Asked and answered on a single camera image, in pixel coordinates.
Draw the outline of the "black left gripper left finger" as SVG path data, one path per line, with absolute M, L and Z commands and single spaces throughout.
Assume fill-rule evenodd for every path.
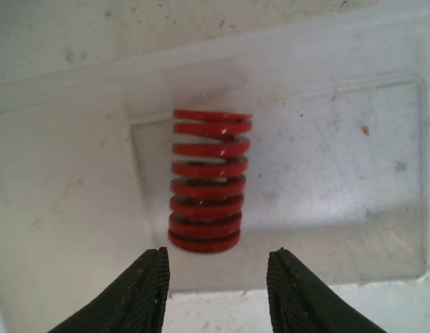
M 148 249 L 95 299 L 52 332 L 161 332 L 169 292 L 169 254 Z

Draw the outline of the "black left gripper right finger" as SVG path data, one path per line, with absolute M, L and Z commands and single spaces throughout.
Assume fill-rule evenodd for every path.
M 272 251 L 266 273 L 274 332 L 383 332 L 347 304 L 291 251 Z

